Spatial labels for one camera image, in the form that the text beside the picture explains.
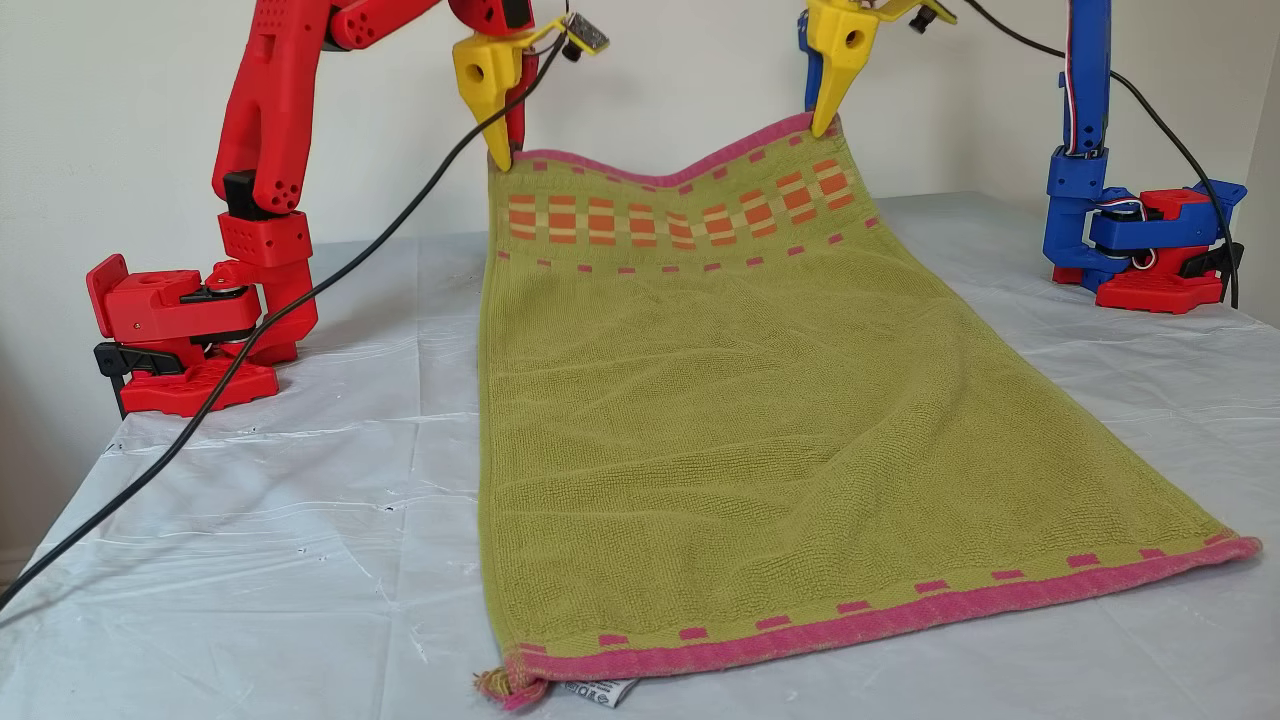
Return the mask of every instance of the red robot arm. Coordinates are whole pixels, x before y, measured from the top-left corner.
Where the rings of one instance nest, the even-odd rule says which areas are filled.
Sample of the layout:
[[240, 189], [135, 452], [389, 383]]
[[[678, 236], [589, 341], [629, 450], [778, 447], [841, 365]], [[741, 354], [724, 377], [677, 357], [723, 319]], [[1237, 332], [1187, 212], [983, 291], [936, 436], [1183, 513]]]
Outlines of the red robot arm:
[[[195, 414], [253, 331], [252, 286], [262, 286], [268, 313], [311, 290], [311, 234], [297, 206], [311, 152], [320, 53], [367, 47], [439, 3], [257, 0], [214, 163], [214, 192], [228, 208], [218, 224], [232, 259], [204, 282], [195, 270], [129, 274], [120, 256], [88, 274], [99, 328], [115, 341], [101, 343], [95, 356], [111, 378], [122, 415]], [[449, 6], [485, 35], [532, 27], [530, 0], [449, 0]], [[274, 395], [270, 366], [297, 357], [297, 341], [315, 324], [315, 301], [275, 323], [218, 407]]]

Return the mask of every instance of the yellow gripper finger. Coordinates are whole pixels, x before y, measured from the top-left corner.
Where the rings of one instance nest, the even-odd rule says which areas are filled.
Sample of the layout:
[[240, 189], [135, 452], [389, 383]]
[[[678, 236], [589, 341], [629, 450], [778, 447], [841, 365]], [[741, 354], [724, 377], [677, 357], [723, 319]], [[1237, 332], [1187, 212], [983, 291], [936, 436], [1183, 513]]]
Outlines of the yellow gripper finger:
[[956, 24], [956, 18], [937, 0], [888, 0], [879, 8], [863, 8], [856, 0], [806, 0], [809, 5], [809, 47], [822, 54], [822, 85], [813, 113], [814, 137], [827, 132], [849, 87], [863, 72], [872, 55], [876, 31], [882, 22], [893, 22], [916, 6], [928, 8], [932, 17]]
[[[521, 56], [525, 49], [554, 29], [567, 33], [568, 41], [588, 55], [595, 55], [609, 45], [609, 38], [586, 22], [586, 18], [571, 13], [538, 31], [508, 37], [476, 33], [453, 46], [453, 70], [458, 77], [458, 94], [462, 95], [477, 123], [492, 118], [507, 105], [507, 92], [521, 81]], [[498, 168], [503, 172], [509, 170], [511, 142], [507, 135], [507, 119], [502, 118], [485, 128], [484, 141]]]

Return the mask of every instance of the white label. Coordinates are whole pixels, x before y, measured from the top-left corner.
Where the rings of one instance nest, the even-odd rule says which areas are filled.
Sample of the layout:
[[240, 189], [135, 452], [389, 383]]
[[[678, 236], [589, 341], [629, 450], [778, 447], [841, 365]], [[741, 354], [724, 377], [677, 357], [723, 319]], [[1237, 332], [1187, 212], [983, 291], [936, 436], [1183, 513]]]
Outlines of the white label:
[[570, 692], [582, 700], [589, 700], [604, 707], [617, 707], [626, 697], [631, 685], [640, 682], [640, 678], [631, 680], [594, 680], [590, 683], [564, 683]]

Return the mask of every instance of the green towel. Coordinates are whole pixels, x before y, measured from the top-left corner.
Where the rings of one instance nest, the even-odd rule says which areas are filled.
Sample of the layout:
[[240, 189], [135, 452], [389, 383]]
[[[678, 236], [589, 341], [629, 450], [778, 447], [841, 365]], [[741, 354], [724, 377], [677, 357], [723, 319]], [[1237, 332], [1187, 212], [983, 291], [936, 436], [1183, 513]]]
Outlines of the green towel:
[[1247, 557], [881, 219], [838, 123], [490, 173], [485, 593], [518, 707]]

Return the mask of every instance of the white plastic sheet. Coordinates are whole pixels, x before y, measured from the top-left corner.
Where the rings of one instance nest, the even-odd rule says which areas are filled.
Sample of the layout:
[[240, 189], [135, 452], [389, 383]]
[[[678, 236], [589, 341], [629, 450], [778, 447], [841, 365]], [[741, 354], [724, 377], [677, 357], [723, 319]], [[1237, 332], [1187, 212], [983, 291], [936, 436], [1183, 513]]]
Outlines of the white plastic sheet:
[[[1221, 306], [1100, 309], [1053, 286], [1041, 222], [978, 195], [884, 218], [1037, 368], [1208, 511], [1280, 543], [1280, 332]], [[316, 275], [357, 246], [320, 247]], [[476, 547], [480, 234], [392, 242], [321, 297], [275, 398], [189, 448], [0, 619], [0, 717], [498, 717]], [[50, 533], [180, 421], [131, 416]], [[41, 552], [50, 543], [41, 546]], [[1268, 552], [1135, 591], [838, 651], [641, 682], [531, 717], [1275, 717]]]

